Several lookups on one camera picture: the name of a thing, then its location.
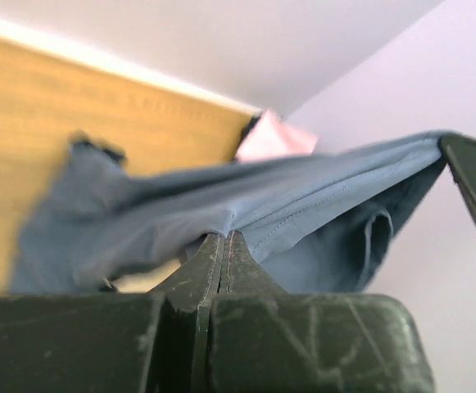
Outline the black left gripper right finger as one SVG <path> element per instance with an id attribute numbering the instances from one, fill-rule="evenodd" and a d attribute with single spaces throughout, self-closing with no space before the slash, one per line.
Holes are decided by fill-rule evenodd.
<path id="1" fill-rule="evenodd" d="M 212 301 L 211 392 L 431 392 L 415 322 L 382 295 L 290 295 L 239 232 L 224 246 Z"/>

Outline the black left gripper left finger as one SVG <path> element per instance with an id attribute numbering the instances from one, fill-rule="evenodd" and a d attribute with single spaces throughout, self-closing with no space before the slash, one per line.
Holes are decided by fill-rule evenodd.
<path id="1" fill-rule="evenodd" d="M 223 237 L 147 293 L 0 296 L 0 392 L 203 392 Z"/>

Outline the blue-grey tank top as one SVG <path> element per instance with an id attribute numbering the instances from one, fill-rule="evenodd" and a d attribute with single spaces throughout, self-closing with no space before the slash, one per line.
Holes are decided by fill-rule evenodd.
<path id="1" fill-rule="evenodd" d="M 444 168 L 440 133 L 314 154 L 132 177 L 87 139 L 22 227 L 7 290 L 87 293 L 240 232 L 292 293 L 363 290 Z"/>

